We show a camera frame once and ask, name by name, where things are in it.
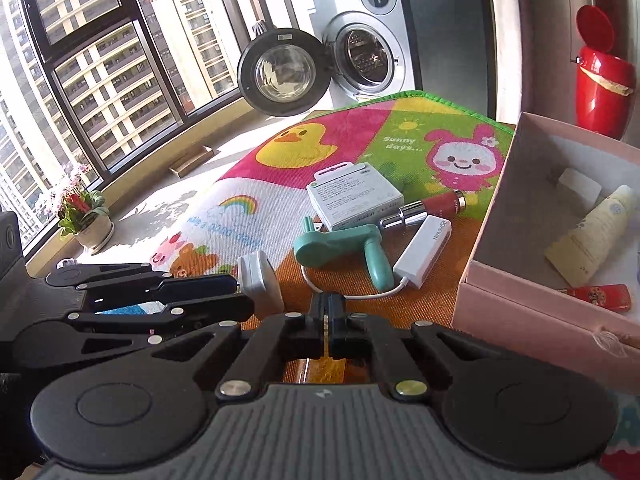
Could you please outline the grey white square device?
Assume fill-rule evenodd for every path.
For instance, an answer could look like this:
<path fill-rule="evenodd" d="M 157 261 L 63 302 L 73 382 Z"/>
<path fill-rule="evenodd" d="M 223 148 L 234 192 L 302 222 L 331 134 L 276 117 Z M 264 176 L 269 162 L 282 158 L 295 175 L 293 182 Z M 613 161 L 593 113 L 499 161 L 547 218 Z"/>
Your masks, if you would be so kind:
<path fill-rule="evenodd" d="M 254 302 L 254 315 L 259 321 L 285 310 L 276 272 L 262 250 L 238 258 L 241 292 Z"/>

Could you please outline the teal handheld massager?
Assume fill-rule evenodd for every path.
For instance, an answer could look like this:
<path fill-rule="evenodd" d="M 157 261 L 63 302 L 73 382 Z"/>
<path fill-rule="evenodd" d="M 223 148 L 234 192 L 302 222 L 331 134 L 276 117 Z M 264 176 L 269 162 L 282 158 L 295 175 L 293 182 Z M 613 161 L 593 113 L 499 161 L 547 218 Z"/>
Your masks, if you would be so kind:
<path fill-rule="evenodd" d="M 361 252 L 372 285 L 378 292 L 395 286 L 392 266 L 382 245 L 382 234 L 374 224 L 337 231 L 317 231 L 311 217 L 303 218 L 303 233 L 293 245 L 294 257 L 303 268 L 320 269 L 339 258 Z"/>

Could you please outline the white power bank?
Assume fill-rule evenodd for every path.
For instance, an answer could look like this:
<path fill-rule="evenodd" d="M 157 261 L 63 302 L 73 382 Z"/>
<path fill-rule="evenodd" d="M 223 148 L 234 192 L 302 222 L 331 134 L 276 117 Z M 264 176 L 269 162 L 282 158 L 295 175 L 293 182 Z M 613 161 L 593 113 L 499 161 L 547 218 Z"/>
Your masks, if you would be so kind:
<path fill-rule="evenodd" d="M 428 216 L 393 266 L 401 284 L 421 288 L 450 240 L 451 222 Z"/>

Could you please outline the white boxed product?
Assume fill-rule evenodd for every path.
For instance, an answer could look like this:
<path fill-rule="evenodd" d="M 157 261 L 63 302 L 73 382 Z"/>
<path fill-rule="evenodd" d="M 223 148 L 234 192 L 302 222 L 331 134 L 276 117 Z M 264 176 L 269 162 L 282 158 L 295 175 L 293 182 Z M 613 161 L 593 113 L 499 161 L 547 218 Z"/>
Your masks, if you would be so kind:
<path fill-rule="evenodd" d="M 377 224 L 405 203 L 398 188 L 368 162 L 340 162 L 319 170 L 306 190 L 329 231 Z"/>

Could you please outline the red silver spray bottle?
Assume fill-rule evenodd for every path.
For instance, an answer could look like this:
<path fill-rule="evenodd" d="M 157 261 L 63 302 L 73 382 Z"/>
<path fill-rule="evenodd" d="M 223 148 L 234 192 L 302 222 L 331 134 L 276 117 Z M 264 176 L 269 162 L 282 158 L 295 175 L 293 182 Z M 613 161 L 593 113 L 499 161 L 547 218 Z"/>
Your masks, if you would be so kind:
<path fill-rule="evenodd" d="M 412 228 L 420 226 L 428 216 L 451 220 L 465 208 L 464 194 L 459 190 L 448 191 L 401 206 L 398 211 L 382 218 L 378 228 L 381 231 Z"/>

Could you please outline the cream lotion tube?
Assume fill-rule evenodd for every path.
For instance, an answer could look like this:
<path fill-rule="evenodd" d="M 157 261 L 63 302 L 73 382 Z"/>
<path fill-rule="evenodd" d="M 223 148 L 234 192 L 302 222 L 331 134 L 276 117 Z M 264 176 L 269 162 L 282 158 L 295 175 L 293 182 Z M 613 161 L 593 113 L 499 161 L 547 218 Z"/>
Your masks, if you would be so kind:
<path fill-rule="evenodd" d="M 570 287 L 582 287 L 597 273 L 628 228 L 638 195 L 620 185 L 573 229 L 544 250 L 544 256 Z"/>

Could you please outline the red tube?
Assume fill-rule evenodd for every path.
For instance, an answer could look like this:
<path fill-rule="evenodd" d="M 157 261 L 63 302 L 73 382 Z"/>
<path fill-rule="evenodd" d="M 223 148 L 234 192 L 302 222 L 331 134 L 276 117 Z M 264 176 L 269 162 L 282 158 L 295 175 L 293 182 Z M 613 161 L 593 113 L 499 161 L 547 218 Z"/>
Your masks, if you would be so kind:
<path fill-rule="evenodd" d="M 617 313 L 629 312 L 632 306 L 630 292 L 624 284 L 561 288 L 560 292 Z"/>

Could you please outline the amber liquid bottle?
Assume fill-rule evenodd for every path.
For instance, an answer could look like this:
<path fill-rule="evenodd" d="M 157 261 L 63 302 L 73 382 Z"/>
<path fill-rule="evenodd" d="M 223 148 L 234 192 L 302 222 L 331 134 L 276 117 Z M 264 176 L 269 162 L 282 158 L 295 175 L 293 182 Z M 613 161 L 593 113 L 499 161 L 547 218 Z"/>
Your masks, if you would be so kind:
<path fill-rule="evenodd" d="M 306 384 L 342 384 L 345 381 L 345 359 L 334 359 L 330 356 L 329 336 L 330 318 L 322 316 L 322 355 L 316 360 L 307 360 L 303 374 Z"/>

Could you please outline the potted red flower plant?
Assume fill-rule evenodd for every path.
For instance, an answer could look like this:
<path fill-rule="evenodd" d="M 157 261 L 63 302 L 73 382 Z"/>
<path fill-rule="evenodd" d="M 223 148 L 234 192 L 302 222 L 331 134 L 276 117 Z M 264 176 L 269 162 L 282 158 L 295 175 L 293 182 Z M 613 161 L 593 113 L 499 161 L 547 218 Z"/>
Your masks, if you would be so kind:
<path fill-rule="evenodd" d="M 64 177 L 52 190 L 51 210 L 58 219 L 62 236 L 71 235 L 91 255 L 100 252 L 115 232 L 110 210 L 100 191 L 87 188 L 90 167 L 69 164 Z"/>

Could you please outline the colourful cartoon play mat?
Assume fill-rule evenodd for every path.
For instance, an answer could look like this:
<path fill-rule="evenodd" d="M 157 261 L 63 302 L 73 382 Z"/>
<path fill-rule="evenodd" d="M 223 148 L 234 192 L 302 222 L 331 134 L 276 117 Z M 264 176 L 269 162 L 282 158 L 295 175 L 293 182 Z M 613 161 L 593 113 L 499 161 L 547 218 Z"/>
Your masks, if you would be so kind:
<path fill-rule="evenodd" d="M 269 260 L 289 309 L 318 289 L 397 326 L 449 325 L 513 130 L 421 92 L 286 126 L 188 194 L 118 220 L 103 262 L 176 278 Z"/>

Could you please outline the small wooden tray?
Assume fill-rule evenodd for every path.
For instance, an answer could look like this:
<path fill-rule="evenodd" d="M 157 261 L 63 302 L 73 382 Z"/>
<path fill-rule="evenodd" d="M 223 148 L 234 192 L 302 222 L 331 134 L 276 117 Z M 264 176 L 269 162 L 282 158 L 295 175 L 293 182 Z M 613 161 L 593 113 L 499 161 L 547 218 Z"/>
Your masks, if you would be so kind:
<path fill-rule="evenodd" d="M 183 156 L 176 159 L 169 166 L 169 170 L 179 179 L 184 178 L 193 170 L 198 169 L 216 155 L 216 150 L 208 145 L 194 145 Z"/>

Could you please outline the pink cardboard box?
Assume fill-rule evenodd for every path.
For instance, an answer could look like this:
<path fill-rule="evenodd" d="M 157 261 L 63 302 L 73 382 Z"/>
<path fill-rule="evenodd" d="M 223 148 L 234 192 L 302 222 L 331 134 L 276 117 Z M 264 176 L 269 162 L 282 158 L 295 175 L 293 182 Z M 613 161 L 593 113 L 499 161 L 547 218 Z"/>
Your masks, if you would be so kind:
<path fill-rule="evenodd" d="M 626 314 L 568 296 L 570 287 L 544 251 L 582 213 L 558 193 L 572 168 L 602 186 L 639 187 L 639 151 L 566 122 L 521 114 L 508 157 L 460 281 L 457 330 L 597 379 L 639 391 L 639 218 L 632 216 L 593 285 L 624 284 Z"/>

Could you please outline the white small box in box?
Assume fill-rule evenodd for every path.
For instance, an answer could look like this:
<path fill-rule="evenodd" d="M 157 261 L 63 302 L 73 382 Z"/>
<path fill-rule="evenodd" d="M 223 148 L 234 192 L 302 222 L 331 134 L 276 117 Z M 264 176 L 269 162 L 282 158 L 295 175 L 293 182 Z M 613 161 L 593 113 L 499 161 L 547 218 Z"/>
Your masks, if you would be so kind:
<path fill-rule="evenodd" d="M 592 208 L 597 203 L 602 185 L 574 168 L 566 168 L 556 182 L 556 190 L 582 208 Z"/>

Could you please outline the silver washing machine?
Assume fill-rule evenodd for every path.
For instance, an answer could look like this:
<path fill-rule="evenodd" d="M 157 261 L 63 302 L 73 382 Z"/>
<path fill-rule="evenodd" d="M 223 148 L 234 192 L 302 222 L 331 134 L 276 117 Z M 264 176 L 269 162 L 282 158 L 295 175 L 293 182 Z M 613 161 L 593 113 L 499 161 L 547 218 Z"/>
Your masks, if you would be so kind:
<path fill-rule="evenodd" d="M 341 108 L 416 88 L 408 0 L 306 0 L 311 30 L 270 28 L 241 54 L 238 84 L 262 114 Z"/>

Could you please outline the red trash bin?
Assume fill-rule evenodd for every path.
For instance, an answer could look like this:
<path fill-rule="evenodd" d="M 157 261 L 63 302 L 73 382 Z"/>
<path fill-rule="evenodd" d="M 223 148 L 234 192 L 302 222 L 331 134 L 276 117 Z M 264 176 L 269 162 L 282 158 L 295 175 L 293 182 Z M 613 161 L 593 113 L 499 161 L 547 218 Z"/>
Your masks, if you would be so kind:
<path fill-rule="evenodd" d="M 576 124 L 620 140 L 634 104 L 636 69 L 612 53 L 614 28 L 600 8 L 582 6 L 576 13 L 576 27 L 584 42 L 575 58 Z"/>

